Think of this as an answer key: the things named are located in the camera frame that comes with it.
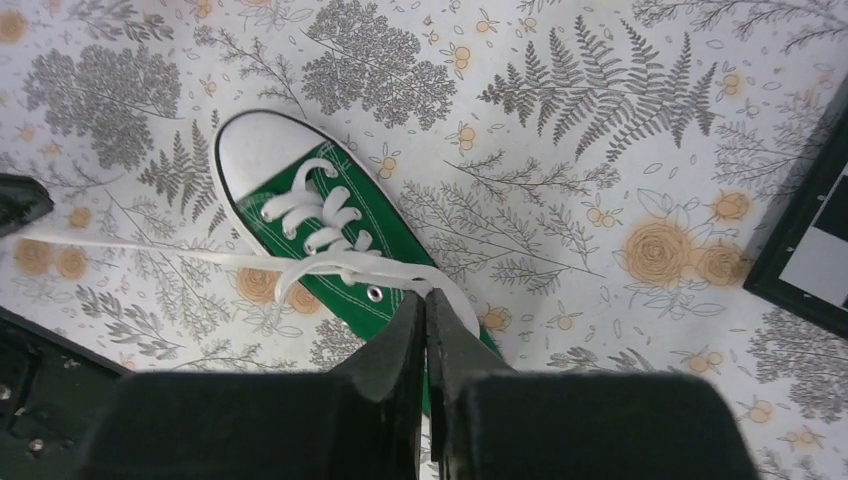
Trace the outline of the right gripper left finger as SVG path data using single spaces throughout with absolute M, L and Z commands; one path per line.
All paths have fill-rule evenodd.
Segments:
M 424 302 L 326 372 L 125 377 L 84 443 L 80 479 L 415 479 Z

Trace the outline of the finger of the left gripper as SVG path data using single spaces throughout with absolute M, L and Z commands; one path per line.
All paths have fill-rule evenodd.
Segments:
M 36 179 L 1 174 L 1 237 L 18 232 L 53 210 L 48 190 Z

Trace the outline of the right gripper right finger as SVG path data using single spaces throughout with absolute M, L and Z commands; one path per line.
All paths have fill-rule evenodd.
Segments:
M 686 374 L 518 371 L 441 290 L 424 302 L 431 454 L 444 479 L 754 479 L 728 405 Z

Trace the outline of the white shoelace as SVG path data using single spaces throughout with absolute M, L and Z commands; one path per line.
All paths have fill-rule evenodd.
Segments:
M 219 160 L 215 185 L 241 238 L 254 254 L 179 249 L 118 237 L 97 237 L 38 226 L 22 229 L 21 239 L 52 244 L 132 249 L 276 272 L 274 297 L 282 300 L 292 285 L 315 277 L 330 292 L 326 307 L 340 304 L 337 316 L 375 319 L 382 328 L 396 311 L 392 292 L 426 297 L 438 289 L 460 324 L 474 337 L 481 327 L 471 302 L 448 275 L 426 259 L 404 260 L 415 238 L 405 225 L 381 227 L 376 204 L 381 188 L 351 160 L 307 154 L 283 162 L 240 163 Z

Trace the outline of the green white sneaker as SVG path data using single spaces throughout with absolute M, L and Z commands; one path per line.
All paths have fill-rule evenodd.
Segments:
M 374 338 L 410 286 L 440 288 L 469 331 L 497 349 L 465 293 L 426 251 L 350 149 L 271 110 L 218 129 L 210 171 L 227 219 L 256 255 L 292 261 L 277 287 L 302 284 L 352 332 Z

